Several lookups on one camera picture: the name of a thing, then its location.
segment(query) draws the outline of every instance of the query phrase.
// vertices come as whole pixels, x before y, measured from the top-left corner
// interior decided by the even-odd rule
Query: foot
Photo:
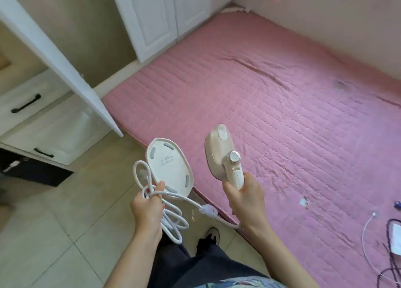
[[[217,228],[211,227],[205,234],[205,240],[209,240],[211,244],[217,245],[220,242],[220,232]]]

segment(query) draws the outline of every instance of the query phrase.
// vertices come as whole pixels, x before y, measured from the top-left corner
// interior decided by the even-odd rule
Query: mattress
[[[176,142],[196,191],[237,221],[204,153],[206,135],[225,124],[243,169],[265,189],[273,229],[321,287],[375,285],[360,241],[374,211],[366,250],[376,268],[388,267],[385,224],[400,216],[392,207],[401,199],[399,81],[234,12],[210,19],[103,102],[143,144]]]

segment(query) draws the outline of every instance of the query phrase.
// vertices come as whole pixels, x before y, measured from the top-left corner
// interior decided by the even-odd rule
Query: hand
[[[160,181],[156,185],[155,191],[164,191],[164,185],[164,181]],[[149,238],[154,237],[158,243],[162,238],[162,226],[160,225],[164,209],[162,195],[146,199],[139,191],[130,206],[135,218],[135,235],[144,234]]]
[[[245,183],[241,189],[223,180],[223,190],[227,195],[233,215],[248,233],[263,230],[269,226],[265,212],[265,192],[251,173],[244,172]]]

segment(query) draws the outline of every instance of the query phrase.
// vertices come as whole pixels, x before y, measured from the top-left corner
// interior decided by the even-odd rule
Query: round knob
[[[228,153],[228,160],[229,162],[236,164],[241,159],[241,155],[236,151],[231,151]]]

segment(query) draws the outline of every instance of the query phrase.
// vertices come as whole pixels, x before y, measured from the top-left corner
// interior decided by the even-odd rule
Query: person's left arm
[[[159,182],[155,190],[163,191],[164,182]],[[147,287],[157,245],[162,238],[160,220],[163,208],[161,195],[145,199],[139,192],[131,202],[135,218],[135,233],[104,288]]]

